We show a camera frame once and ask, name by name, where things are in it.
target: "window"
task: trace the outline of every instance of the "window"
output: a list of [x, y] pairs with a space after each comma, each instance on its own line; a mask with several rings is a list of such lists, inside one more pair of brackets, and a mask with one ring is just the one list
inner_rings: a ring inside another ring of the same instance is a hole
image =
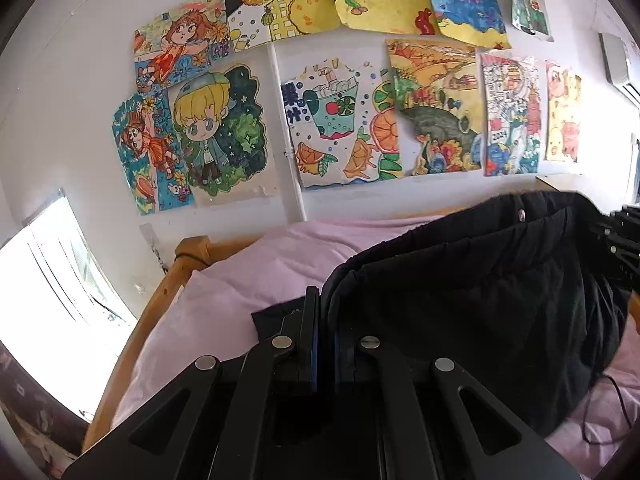
[[100, 272], [66, 197], [0, 250], [0, 341], [86, 420], [135, 323]]

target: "pink bed sheet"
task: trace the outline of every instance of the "pink bed sheet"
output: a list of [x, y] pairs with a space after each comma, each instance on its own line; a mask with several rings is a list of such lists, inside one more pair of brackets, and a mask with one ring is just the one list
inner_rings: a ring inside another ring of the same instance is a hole
[[[437, 217], [359, 222], [304, 222], [278, 228], [238, 254], [194, 272], [181, 295], [149, 335], [129, 389], [113, 419], [117, 426], [203, 354], [228, 360], [258, 342], [252, 312], [298, 298], [322, 284], [348, 258]], [[640, 335], [630, 317], [622, 344], [606, 370], [623, 394], [632, 420], [640, 412]], [[585, 401], [547, 441], [583, 475], [594, 478], [619, 445], [590, 446], [580, 425]], [[598, 382], [588, 409], [590, 440], [624, 434], [618, 396]]]

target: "metal screw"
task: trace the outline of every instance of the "metal screw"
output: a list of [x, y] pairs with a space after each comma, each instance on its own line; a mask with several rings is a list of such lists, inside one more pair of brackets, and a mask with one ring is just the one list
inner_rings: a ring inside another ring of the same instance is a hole
[[201, 355], [196, 359], [196, 368], [198, 370], [211, 370], [217, 363], [218, 360], [213, 355]]
[[282, 350], [285, 348], [289, 348], [293, 344], [293, 341], [288, 335], [277, 335], [271, 340], [271, 344], [275, 348], [279, 348]]
[[380, 339], [374, 335], [366, 335], [360, 340], [360, 344], [367, 350], [375, 350], [380, 346]]
[[436, 359], [436, 368], [441, 372], [450, 372], [454, 367], [455, 364], [453, 364], [453, 361], [448, 357], [440, 357], [439, 359]]

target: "white air conditioner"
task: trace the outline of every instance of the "white air conditioner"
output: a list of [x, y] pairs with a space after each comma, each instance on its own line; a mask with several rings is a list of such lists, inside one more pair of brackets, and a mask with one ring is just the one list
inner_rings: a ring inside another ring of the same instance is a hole
[[600, 33], [600, 43], [604, 53], [607, 80], [620, 90], [633, 104], [640, 108], [640, 78], [638, 68], [632, 63], [625, 43], [613, 34]]

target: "cartoon boy drawing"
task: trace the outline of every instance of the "cartoon boy drawing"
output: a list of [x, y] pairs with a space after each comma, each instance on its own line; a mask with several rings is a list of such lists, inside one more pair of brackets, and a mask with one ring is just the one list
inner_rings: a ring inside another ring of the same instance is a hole
[[212, 41], [221, 41], [226, 24], [211, 22], [204, 12], [190, 10], [171, 24], [162, 37], [160, 50], [136, 57], [136, 62], [151, 60], [146, 68], [138, 69], [138, 76], [151, 74], [145, 84], [138, 84], [138, 91], [149, 92], [154, 83], [162, 84], [171, 75], [180, 56], [195, 56], [205, 50]]
[[149, 156], [151, 164], [159, 171], [166, 172], [167, 180], [174, 176], [178, 156], [162, 137], [155, 136], [154, 120], [151, 112], [140, 110], [129, 112], [127, 125], [120, 136], [121, 142], [134, 154], [136, 160]]
[[186, 83], [175, 101], [174, 121], [184, 128], [189, 140], [197, 143], [191, 165], [204, 186], [211, 179], [220, 184], [222, 167], [229, 164], [214, 136], [229, 109], [236, 105], [229, 97], [229, 87], [229, 79], [223, 74], [206, 73]]

